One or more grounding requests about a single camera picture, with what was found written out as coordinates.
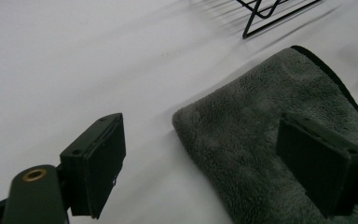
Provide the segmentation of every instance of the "white table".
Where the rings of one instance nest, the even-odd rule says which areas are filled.
[[[117,186],[100,220],[71,222],[231,223],[171,125],[177,109],[292,45],[324,60],[358,103],[358,0],[324,1],[246,40],[249,12],[237,7],[0,1],[0,200],[18,172],[58,165],[94,120],[122,112],[128,152]]]

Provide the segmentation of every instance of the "mounting hole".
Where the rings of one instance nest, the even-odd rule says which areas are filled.
[[[349,151],[351,154],[356,154],[356,153],[357,153],[357,151],[356,151],[355,149],[352,149],[352,148],[348,149],[348,151]]]
[[[42,178],[43,176],[45,176],[48,172],[45,169],[34,169],[30,172],[28,172],[27,174],[25,174],[22,177],[23,181],[26,182],[32,182],[32,181],[36,181],[40,178]]]
[[[78,155],[81,153],[81,150],[80,149],[75,149],[72,151],[72,155]]]

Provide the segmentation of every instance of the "dark green plastic part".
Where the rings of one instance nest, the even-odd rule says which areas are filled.
[[[351,214],[358,146],[310,119],[282,114],[276,149],[324,216]]]
[[[6,202],[5,224],[68,223],[57,171],[40,165],[14,177]]]
[[[60,155],[73,216],[99,217],[126,156],[122,114],[95,121]]]

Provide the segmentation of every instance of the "black wire rack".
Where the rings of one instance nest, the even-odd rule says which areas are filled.
[[[257,34],[259,33],[260,31],[263,31],[265,30],[266,28],[270,27],[271,25],[273,24],[276,24],[277,22],[279,21],[283,21],[284,19],[286,18],[289,18],[295,14],[297,14],[298,12],[308,8],[308,7],[311,7],[313,5],[315,5],[316,3],[318,2],[321,2],[322,0],[313,0],[309,3],[307,3],[306,5],[304,5],[303,7],[299,7],[297,9],[294,9],[282,16],[280,16],[278,19],[275,19],[273,21],[270,21],[268,22],[267,24],[264,24],[263,26],[261,27],[258,27],[256,29],[254,29],[253,31],[249,32],[251,26],[252,26],[252,23],[255,19],[255,17],[257,16],[258,18],[260,18],[261,20],[267,20],[269,19],[272,14],[274,13],[275,11],[275,8],[280,5],[280,4],[283,4],[283,3],[286,3],[286,2],[289,2],[290,0],[276,0],[274,4],[268,6],[268,7],[264,7],[264,8],[260,8],[261,6],[261,3],[263,0],[252,0],[250,2],[244,2],[242,0],[236,0],[237,2],[239,2],[243,7],[246,7],[247,9],[249,9],[252,14],[246,24],[246,27],[245,27],[245,30],[243,31],[243,34],[242,34],[242,37],[245,39],[251,35],[254,35],[254,34]]]

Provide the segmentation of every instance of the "fuzzy fabric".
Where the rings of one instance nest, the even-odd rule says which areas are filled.
[[[358,145],[358,105],[337,75],[299,46],[180,109],[172,123],[235,223],[357,223],[358,207],[350,217],[325,219],[276,155],[282,112]]]

